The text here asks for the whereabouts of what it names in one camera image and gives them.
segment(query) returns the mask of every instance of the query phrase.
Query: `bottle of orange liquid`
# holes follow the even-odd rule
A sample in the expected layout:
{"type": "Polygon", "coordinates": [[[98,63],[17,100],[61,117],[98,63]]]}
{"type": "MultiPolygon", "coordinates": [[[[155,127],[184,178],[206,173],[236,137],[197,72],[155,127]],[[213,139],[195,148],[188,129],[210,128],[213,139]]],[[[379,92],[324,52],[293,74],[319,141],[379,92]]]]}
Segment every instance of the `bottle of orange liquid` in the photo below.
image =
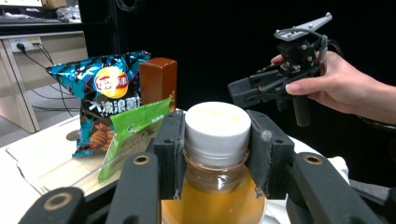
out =
{"type": "Polygon", "coordinates": [[[207,102],[185,117],[187,169],[180,201],[162,201],[163,223],[260,223],[266,199],[244,162],[251,120],[245,110],[207,102]]]}

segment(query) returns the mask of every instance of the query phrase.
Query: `green snack bag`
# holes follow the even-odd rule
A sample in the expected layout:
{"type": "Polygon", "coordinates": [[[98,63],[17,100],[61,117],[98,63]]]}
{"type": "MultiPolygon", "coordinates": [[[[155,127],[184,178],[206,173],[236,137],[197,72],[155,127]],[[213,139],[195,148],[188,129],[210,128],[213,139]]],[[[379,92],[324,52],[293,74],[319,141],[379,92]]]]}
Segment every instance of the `green snack bag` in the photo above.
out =
{"type": "Polygon", "coordinates": [[[168,98],[111,117],[116,134],[99,173],[99,183],[113,176],[127,157],[147,149],[149,139],[158,132],[163,117],[169,112],[170,102],[168,98]]]}

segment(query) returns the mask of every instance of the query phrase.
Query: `orange liquid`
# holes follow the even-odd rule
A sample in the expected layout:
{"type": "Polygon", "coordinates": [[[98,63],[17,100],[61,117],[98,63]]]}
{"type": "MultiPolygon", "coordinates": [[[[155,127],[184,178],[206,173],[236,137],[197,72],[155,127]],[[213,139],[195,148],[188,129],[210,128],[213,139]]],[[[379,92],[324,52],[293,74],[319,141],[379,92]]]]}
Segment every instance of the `orange liquid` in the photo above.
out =
{"type": "Polygon", "coordinates": [[[250,176],[231,192],[203,192],[185,181],[181,201],[162,201],[164,223],[259,223],[266,199],[256,198],[255,187],[250,176]]]}

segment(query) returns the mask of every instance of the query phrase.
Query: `black backdrop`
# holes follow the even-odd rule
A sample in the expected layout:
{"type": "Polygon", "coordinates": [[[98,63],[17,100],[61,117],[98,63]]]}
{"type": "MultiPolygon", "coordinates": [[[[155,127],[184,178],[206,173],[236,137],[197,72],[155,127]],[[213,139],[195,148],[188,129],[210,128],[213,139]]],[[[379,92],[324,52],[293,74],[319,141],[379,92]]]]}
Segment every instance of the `black backdrop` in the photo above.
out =
{"type": "MultiPolygon", "coordinates": [[[[177,107],[188,109],[204,101],[231,103],[227,84],[254,74],[277,55],[276,29],[312,21],[326,12],[333,19],[318,32],[340,42],[345,58],[362,72],[395,85],[395,6],[393,0],[358,4],[340,0],[147,0],[138,14],[119,13],[125,22],[125,50],[144,49],[153,57],[178,61],[177,107]]],[[[104,17],[106,4],[84,1],[80,8],[83,21],[95,21],[104,17]]],[[[111,52],[100,36],[86,36],[90,55],[111,52]]],[[[342,156],[352,179],[396,186],[396,163],[388,152],[395,133],[379,131],[356,116],[315,102],[310,106],[312,125],[307,128],[296,125],[292,109],[278,112],[275,102],[250,109],[270,116],[285,133],[326,157],[342,156]]]]}

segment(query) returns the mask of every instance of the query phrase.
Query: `brown box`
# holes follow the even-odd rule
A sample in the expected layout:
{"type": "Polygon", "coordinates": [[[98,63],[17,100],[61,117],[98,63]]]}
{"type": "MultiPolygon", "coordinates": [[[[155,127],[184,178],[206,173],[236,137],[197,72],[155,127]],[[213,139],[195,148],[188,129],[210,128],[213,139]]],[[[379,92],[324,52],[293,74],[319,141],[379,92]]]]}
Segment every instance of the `brown box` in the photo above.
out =
{"type": "Polygon", "coordinates": [[[67,7],[66,0],[41,0],[41,3],[45,9],[67,7]]]}
{"type": "Polygon", "coordinates": [[[176,110],[177,61],[153,58],[140,64],[142,104],[147,105],[172,97],[169,111],[176,110]]]}

